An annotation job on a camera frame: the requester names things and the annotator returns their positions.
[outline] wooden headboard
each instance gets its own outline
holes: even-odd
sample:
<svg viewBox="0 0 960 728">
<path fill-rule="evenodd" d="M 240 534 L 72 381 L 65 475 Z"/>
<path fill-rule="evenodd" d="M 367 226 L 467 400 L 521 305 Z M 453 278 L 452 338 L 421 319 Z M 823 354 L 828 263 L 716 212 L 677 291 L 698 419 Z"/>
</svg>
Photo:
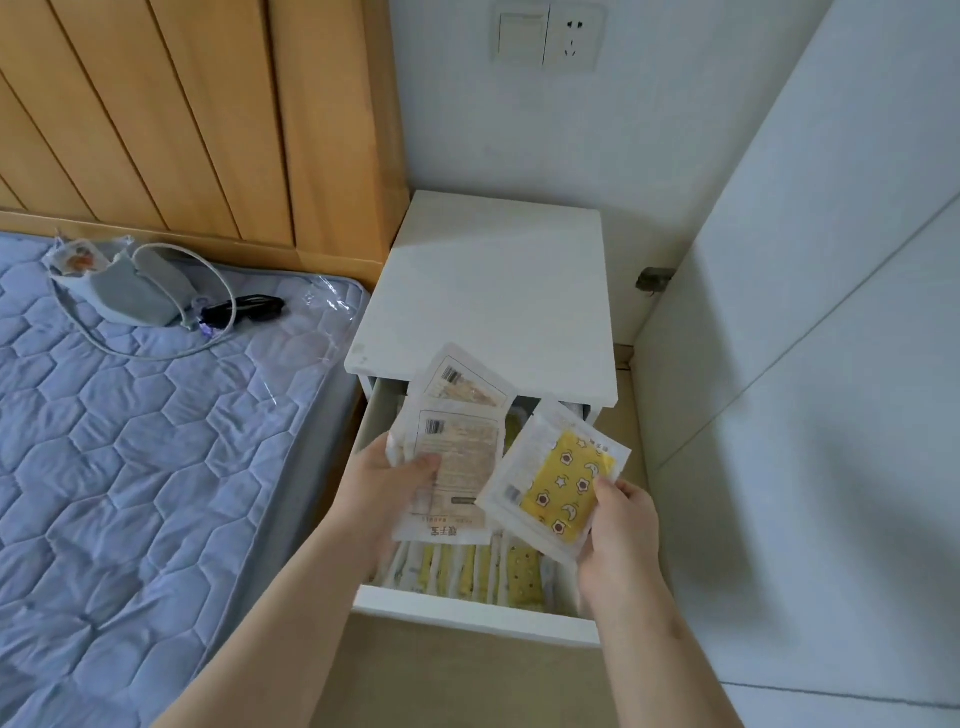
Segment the wooden headboard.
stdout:
<svg viewBox="0 0 960 728">
<path fill-rule="evenodd" d="M 388 0 L 0 0 L 0 231 L 373 288 L 410 202 Z"/>
</svg>

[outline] white nightstand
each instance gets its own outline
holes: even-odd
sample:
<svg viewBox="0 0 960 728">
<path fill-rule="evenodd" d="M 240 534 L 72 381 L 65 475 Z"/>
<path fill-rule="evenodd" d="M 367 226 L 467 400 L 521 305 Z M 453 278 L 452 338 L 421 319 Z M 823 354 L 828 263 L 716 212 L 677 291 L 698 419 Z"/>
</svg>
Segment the white nightstand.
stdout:
<svg viewBox="0 0 960 728">
<path fill-rule="evenodd" d="M 369 399 L 354 450 L 390 428 L 406 384 L 447 341 L 527 397 L 616 404 L 603 232 L 596 210 L 418 192 L 347 355 Z M 577 614 L 559 568 L 559 611 Z M 598 645 L 592 620 L 360 588 L 364 614 L 528 640 Z"/>
</svg>

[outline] quilted mattress cover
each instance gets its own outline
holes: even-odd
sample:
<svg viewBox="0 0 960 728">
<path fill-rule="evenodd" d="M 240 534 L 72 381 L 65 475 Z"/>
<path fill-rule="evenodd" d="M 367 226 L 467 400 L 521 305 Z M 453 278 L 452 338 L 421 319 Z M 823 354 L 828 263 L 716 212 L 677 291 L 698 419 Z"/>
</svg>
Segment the quilted mattress cover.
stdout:
<svg viewBox="0 0 960 728">
<path fill-rule="evenodd" d="M 0 235 L 0 725 L 146 725 L 232 626 L 287 454 L 368 296 L 222 267 L 237 296 L 280 296 L 287 314 L 136 361 L 94 349 L 59 309 L 50 245 Z M 209 271 L 183 270 L 223 299 Z M 200 336 L 76 310 L 118 351 Z"/>
</svg>

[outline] barcode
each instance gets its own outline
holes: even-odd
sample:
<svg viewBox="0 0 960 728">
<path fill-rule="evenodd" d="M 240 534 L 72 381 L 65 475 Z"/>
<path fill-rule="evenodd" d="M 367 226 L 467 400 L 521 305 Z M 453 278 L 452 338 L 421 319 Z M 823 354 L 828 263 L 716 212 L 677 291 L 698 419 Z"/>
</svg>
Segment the barcode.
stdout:
<svg viewBox="0 0 960 728">
<path fill-rule="evenodd" d="M 463 375 L 453 367 L 447 367 L 444 369 L 444 373 L 442 374 L 442 378 L 450 382 L 450 384 L 456 384 L 458 381 L 460 381 L 461 376 Z"/>
</svg>

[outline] floor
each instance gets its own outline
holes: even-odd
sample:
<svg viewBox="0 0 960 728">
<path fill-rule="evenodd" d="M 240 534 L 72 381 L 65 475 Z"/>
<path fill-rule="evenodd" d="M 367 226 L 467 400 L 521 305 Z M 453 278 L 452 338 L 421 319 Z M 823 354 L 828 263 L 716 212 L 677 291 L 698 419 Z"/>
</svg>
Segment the floor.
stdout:
<svg viewBox="0 0 960 728">
<path fill-rule="evenodd" d="M 645 485 L 630 373 L 597 427 L 634 454 L 624 477 Z M 507 640 L 354 615 L 313 726 L 615 726 L 599 650 Z"/>
</svg>

